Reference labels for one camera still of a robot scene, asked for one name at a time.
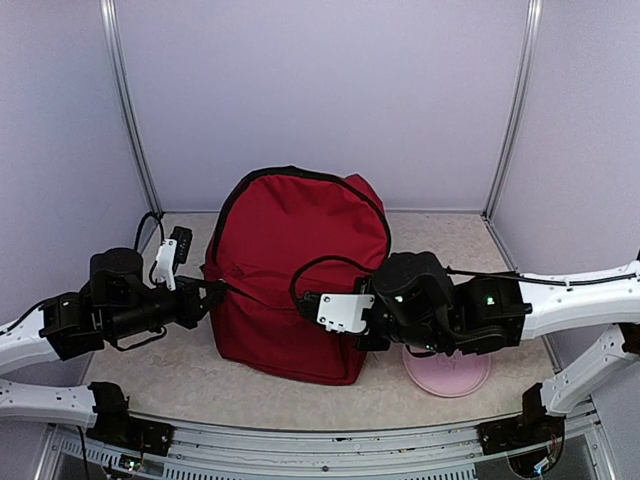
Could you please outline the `red student backpack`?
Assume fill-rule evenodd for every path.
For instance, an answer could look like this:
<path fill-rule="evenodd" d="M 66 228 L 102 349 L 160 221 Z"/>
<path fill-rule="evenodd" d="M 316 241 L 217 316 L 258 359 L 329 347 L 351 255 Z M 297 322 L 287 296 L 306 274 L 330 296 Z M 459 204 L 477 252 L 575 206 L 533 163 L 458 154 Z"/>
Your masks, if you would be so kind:
<path fill-rule="evenodd" d="M 222 358 L 289 380 L 353 384 L 366 355 L 355 337 L 327 332 L 308 307 L 351 294 L 389 256 L 384 205 L 360 175 L 295 166 L 245 175 L 225 200 L 201 267 L 224 280 L 211 325 Z"/>

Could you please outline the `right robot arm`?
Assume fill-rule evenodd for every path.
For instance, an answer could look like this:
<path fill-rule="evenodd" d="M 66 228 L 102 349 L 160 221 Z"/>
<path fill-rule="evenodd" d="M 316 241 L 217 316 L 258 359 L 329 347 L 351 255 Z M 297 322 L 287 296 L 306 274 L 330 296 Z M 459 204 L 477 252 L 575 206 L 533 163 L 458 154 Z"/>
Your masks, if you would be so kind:
<path fill-rule="evenodd" d="M 484 355 L 558 331 L 603 325 L 605 331 L 560 373 L 533 390 L 533 405 L 511 433 L 535 442 L 550 416 L 568 414 L 609 377 L 638 362 L 639 263 L 609 270 L 544 276 L 467 273 L 431 252 L 395 253 L 367 278 L 347 310 L 351 332 L 414 346 L 427 355 Z"/>

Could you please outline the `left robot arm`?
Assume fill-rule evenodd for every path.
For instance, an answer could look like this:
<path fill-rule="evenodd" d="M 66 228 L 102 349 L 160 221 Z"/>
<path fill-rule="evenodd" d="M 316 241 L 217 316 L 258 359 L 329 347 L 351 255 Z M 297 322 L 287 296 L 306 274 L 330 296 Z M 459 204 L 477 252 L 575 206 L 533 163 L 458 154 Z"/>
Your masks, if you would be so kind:
<path fill-rule="evenodd" d="M 78 291 L 37 302 L 1 327 L 1 372 L 66 361 L 120 347 L 122 339 L 145 332 L 163 339 L 170 324 L 193 329 L 223 299 L 223 282 L 179 276 L 149 287 L 143 282 L 143 258 L 129 248 L 113 248 L 91 257 L 89 280 Z M 48 387 L 3 380 L 1 415 L 29 422 L 83 428 L 101 426 L 115 442 L 133 443 L 137 418 L 121 388 L 109 382 Z"/>

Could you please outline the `pink round plate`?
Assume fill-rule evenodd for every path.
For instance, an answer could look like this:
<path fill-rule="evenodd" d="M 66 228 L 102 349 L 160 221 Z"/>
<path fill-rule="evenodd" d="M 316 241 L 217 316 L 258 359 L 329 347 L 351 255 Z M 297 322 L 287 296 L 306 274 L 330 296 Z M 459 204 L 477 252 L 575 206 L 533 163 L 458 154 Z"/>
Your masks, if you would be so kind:
<path fill-rule="evenodd" d="M 403 350 L 402 359 L 409 378 L 419 388 L 443 398 L 459 398 L 476 392 L 491 371 L 490 356 L 462 355 L 459 351 L 452 356 L 417 357 Z"/>

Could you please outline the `front metal rail frame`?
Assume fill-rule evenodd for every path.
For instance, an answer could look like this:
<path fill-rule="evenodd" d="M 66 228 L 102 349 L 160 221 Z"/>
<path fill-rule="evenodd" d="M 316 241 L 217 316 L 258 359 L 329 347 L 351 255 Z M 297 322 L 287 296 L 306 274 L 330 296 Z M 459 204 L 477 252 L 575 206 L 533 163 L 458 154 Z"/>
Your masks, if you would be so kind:
<path fill-rule="evenodd" d="M 38 479 L 512 479 L 514 465 L 559 453 L 545 479 L 618 479 L 591 402 L 581 403 L 558 439 L 491 450 L 476 421 L 424 428 L 304 432 L 175 420 L 166 454 L 153 455 L 49 427 Z M 141 462 L 127 467 L 136 457 Z"/>

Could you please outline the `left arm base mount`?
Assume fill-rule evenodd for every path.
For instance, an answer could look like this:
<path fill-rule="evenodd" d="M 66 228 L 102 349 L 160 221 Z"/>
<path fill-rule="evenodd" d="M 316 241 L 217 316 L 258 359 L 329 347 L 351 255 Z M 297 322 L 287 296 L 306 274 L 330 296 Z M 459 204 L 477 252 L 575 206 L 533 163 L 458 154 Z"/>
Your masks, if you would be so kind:
<path fill-rule="evenodd" d="M 172 425 L 133 416 L 129 398 L 114 383 L 92 382 L 88 389 L 93 393 L 92 410 L 97 415 L 93 426 L 86 429 L 89 438 L 141 454 L 168 455 Z"/>

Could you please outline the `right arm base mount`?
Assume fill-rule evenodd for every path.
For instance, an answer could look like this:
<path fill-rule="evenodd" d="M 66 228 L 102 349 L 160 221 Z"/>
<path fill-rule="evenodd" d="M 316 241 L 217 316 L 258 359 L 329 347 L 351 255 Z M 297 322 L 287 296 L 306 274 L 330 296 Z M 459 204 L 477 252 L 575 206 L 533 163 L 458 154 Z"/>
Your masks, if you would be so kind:
<path fill-rule="evenodd" d="M 483 422 L 476 427 L 484 455 L 529 447 L 564 435 L 566 416 L 548 414 L 542 402 L 542 386 L 542 383 L 536 383 L 524 392 L 520 414 Z"/>

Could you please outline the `left metal corner post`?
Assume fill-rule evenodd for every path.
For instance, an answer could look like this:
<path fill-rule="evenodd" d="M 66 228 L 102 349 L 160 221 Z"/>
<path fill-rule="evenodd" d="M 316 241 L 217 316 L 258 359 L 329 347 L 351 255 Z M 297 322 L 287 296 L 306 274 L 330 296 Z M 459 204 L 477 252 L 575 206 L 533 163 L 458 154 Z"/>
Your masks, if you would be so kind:
<path fill-rule="evenodd" d="M 122 110 L 125 128 L 131 146 L 134 164 L 138 173 L 148 209 L 162 215 L 163 209 L 146 159 L 139 124 L 128 82 L 124 48 L 119 31 L 116 2 L 101 0 L 100 11 L 110 62 L 115 79 L 116 91 Z"/>

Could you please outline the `metal corner post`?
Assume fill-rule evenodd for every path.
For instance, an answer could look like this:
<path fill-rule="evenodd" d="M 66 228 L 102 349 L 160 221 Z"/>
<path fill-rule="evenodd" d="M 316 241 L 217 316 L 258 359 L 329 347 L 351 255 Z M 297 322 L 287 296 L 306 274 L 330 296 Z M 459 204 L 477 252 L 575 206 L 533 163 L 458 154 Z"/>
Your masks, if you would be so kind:
<path fill-rule="evenodd" d="M 498 163 L 483 210 L 483 215 L 487 222 L 493 221 L 499 206 L 501 195 L 506 185 L 508 170 L 511 165 L 513 151 L 517 140 L 517 134 L 524 114 L 531 72 L 534 65 L 543 4 L 544 2 L 542 0 L 530 0 L 527 3 L 527 16 L 523 41 L 509 115 L 500 147 Z"/>
<path fill-rule="evenodd" d="M 125 128 L 131 146 L 134 164 L 138 173 L 148 209 L 162 215 L 163 209 L 146 159 L 139 124 L 128 82 L 124 48 L 119 31 L 116 2 L 101 0 L 100 11 L 110 62 L 115 79 L 116 91 L 122 110 Z"/>

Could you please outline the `right metal corner post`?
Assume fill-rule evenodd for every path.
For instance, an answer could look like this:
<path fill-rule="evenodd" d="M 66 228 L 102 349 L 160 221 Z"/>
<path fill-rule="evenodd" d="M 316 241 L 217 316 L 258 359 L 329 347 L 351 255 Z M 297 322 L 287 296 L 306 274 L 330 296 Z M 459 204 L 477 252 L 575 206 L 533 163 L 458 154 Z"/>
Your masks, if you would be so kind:
<path fill-rule="evenodd" d="M 530 0 L 527 3 L 527 16 L 523 41 L 509 115 L 500 147 L 498 163 L 483 210 L 483 215 L 487 222 L 493 221 L 499 206 L 501 195 L 506 185 L 508 170 L 511 165 L 513 151 L 517 140 L 517 134 L 524 114 L 531 72 L 534 65 L 543 4 L 544 2 L 542 0 Z"/>

